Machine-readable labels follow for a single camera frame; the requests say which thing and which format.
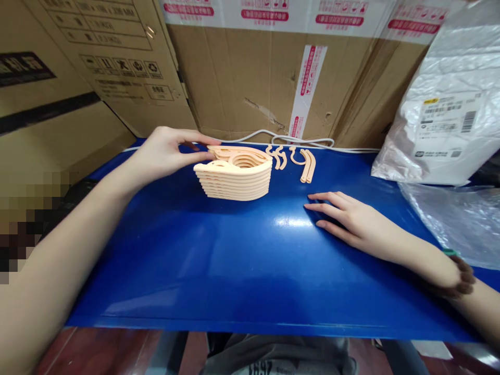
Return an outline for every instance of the blue tabletop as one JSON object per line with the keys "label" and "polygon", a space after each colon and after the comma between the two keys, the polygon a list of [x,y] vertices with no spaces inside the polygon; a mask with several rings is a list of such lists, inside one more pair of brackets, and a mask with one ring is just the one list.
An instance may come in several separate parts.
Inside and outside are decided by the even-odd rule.
{"label": "blue tabletop", "polygon": [[[315,227],[307,194],[342,191],[435,243],[397,185],[370,176],[374,154],[310,149],[302,166],[272,170],[250,202],[207,198],[189,166],[129,204],[68,325],[241,333],[476,341],[445,301],[411,272]],[[105,164],[102,178],[131,153]],[[500,273],[476,269],[500,289]]]}

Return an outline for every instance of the white wire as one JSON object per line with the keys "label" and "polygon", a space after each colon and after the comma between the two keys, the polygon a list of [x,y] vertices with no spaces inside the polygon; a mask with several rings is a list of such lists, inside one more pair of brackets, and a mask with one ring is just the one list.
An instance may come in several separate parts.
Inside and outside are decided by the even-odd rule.
{"label": "white wire", "polygon": [[[324,148],[324,149],[329,149],[329,150],[338,151],[338,152],[344,152],[344,153],[348,153],[348,154],[366,154],[366,153],[376,153],[376,152],[380,151],[379,148],[339,148],[339,147],[333,147],[333,145],[335,144],[335,141],[331,138],[320,138],[320,139],[315,139],[315,140],[303,140],[303,139],[295,138],[295,137],[292,137],[289,135],[276,134],[276,133],[273,133],[273,132],[266,130],[266,129],[257,130],[256,132],[253,132],[250,135],[247,135],[243,138],[240,138],[240,139],[234,140],[234,141],[227,141],[227,140],[217,140],[217,141],[220,141],[222,143],[239,143],[239,142],[243,143],[247,139],[250,139],[253,136],[256,136],[257,134],[260,134],[260,133],[266,133],[266,134],[272,135],[271,144],[275,144],[274,143],[275,140],[281,139],[281,140],[286,141],[286,142],[306,143],[306,144],[313,145],[317,148]],[[326,145],[319,144],[317,142],[330,142],[330,145],[326,146]],[[136,150],[138,148],[139,147],[131,147],[131,148],[127,148],[127,149],[123,150],[122,152],[133,151],[133,150]]]}

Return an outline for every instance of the brown cardboard box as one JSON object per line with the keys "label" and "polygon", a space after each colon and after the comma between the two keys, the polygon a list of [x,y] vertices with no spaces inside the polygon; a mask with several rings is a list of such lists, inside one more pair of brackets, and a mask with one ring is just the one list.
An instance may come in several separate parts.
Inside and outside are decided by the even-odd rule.
{"label": "brown cardboard box", "polygon": [[0,11],[0,235],[135,138],[22,2]]}
{"label": "brown cardboard box", "polygon": [[0,222],[33,221],[69,185],[135,141],[98,102],[0,137]]}
{"label": "brown cardboard box", "polygon": [[156,0],[24,0],[95,92],[137,136],[196,129]]}
{"label": "brown cardboard box", "polygon": [[380,148],[410,81],[460,0],[399,0],[334,131],[338,147]]}
{"label": "brown cardboard box", "polygon": [[0,117],[92,91],[22,3],[1,8]]}
{"label": "brown cardboard box", "polygon": [[333,134],[395,4],[187,3],[160,1],[193,111],[203,133],[233,140],[259,129],[304,138]]}

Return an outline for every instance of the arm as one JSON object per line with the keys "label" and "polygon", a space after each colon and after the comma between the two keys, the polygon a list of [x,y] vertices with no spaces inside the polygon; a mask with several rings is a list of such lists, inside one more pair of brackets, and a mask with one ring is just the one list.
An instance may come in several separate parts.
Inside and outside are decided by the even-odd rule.
{"label": "arm", "polygon": [[199,151],[191,142],[220,144],[196,131],[157,128],[35,247],[0,307],[1,373],[30,373],[36,365],[135,193],[188,164],[213,159],[207,152],[181,154],[179,144]]}
{"label": "arm", "polygon": [[[352,247],[406,267],[440,288],[453,288],[460,282],[457,266],[441,250],[398,227],[374,208],[341,192],[312,194],[309,199],[332,203],[333,206],[322,203],[305,207],[338,220],[347,230],[326,220],[319,220],[316,225]],[[500,293],[480,280],[473,288],[472,294],[450,303],[498,349]]]}

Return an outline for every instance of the brown bead bracelet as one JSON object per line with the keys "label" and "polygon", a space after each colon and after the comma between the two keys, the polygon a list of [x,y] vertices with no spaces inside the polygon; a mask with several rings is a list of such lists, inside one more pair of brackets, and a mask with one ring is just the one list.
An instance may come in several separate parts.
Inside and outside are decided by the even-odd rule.
{"label": "brown bead bracelet", "polygon": [[460,282],[456,286],[448,288],[438,287],[425,282],[427,288],[438,297],[449,299],[460,299],[465,294],[471,294],[474,291],[473,285],[476,282],[474,270],[470,265],[465,263],[462,258],[456,255],[455,251],[446,249],[444,253],[448,255],[453,262],[455,262],[460,270]]}

